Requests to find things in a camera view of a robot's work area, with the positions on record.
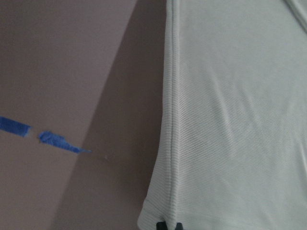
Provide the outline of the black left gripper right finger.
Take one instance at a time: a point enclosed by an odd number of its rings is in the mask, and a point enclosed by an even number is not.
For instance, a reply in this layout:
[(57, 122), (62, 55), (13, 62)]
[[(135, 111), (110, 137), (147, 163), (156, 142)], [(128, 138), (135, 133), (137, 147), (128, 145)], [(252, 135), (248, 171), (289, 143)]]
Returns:
[(175, 230), (182, 230), (182, 223), (178, 222), (176, 224)]

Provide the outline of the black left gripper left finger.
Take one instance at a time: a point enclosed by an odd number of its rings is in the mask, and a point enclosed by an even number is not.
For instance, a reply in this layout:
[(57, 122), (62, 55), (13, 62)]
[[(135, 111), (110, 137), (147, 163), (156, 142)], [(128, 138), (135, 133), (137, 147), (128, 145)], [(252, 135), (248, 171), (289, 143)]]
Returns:
[(156, 230), (166, 230), (166, 222), (157, 222)]

